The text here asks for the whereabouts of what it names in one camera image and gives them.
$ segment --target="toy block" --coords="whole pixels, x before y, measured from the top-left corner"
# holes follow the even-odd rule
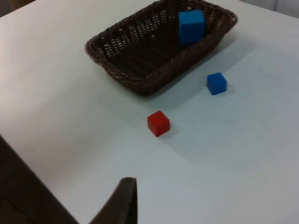
[[[179,12],[178,20],[181,44],[192,44],[204,38],[206,23],[202,11]]]
[[[228,88],[228,82],[221,72],[207,76],[207,87],[212,95],[225,92]]]
[[[170,122],[162,111],[157,111],[148,116],[148,127],[156,137],[159,137],[170,130]]]

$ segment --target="wicker basket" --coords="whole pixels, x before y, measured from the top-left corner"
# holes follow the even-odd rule
[[[200,9],[205,38],[182,45],[178,13]],[[201,0],[161,0],[92,38],[88,55],[110,76],[141,95],[150,95],[210,53],[237,23],[234,13]]]

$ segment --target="small blue cube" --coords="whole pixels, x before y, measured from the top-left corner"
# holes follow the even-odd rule
[[[221,72],[207,76],[207,87],[212,95],[225,92],[228,88],[228,82]]]
[[[204,38],[206,25],[202,11],[179,12],[178,20],[181,44],[192,44]]]

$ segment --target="blue block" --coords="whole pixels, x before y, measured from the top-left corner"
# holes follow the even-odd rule
[[[207,76],[206,85],[212,95],[225,92],[228,88],[228,82],[220,72]]]
[[[179,12],[179,39],[182,44],[201,41],[205,34],[205,17],[200,10]]]

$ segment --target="red block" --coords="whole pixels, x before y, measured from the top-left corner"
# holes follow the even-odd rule
[[[148,127],[156,137],[159,137],[170,130],[170,122],[162,111],[158,111],[148,116]]]

